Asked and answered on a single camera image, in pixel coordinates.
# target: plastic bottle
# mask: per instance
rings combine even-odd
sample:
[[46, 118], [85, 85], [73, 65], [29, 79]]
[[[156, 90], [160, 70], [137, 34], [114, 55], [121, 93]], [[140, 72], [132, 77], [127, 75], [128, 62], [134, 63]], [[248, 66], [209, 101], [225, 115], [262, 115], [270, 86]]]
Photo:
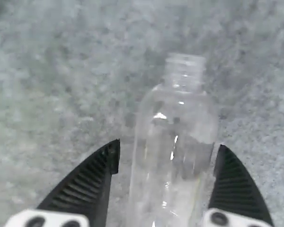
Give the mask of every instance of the plastic bottle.
[[172, 53], [136, 122], [126, 227], [193, 227], [218, 115], [202, 89], [203, 57]]

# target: floor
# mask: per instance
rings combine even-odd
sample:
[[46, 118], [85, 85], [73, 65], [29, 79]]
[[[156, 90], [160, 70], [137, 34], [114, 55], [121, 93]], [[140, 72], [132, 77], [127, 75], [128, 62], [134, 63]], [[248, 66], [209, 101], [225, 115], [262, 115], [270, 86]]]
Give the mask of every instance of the floor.
[[135, 112], [171, 51], [207, 58], [219, 142], [284, 226], [284, 0], [0, 0], [0, 226], [114, 138], [124, 226]]

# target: bottle neck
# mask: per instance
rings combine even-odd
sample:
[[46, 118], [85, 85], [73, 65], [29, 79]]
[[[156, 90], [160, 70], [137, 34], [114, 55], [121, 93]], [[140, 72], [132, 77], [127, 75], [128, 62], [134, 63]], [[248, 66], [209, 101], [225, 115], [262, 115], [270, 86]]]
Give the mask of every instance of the bottle neck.
[[165, 86], [183, 92], [202, 92], [205, 58], [170, 54], [166, 60]]
[[193, 93], [200, 93], [203, 91], [203, 83], [199, 80], [194, 80], [195, 78], [189, 75], [167, 75], [166, 77], [164, 86], [167, 88]]

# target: screw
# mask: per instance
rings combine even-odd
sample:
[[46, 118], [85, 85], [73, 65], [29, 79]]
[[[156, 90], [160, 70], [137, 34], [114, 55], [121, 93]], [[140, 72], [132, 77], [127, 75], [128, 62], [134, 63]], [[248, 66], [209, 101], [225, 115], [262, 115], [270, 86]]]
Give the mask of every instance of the screw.
[[68, 221], [62, 227], [80, 227], [80, 223], [77, 221]]
[[45, 219], [43, 217], [34, 217], [30, 219], [25, 226], [26, 227], [42, 227], [44, 223], [45, 223]]
[[215, 212], [211, 216], [211, 221], [219, 226], [227, 226], [228, 225], [228, 219], [225, 214]]

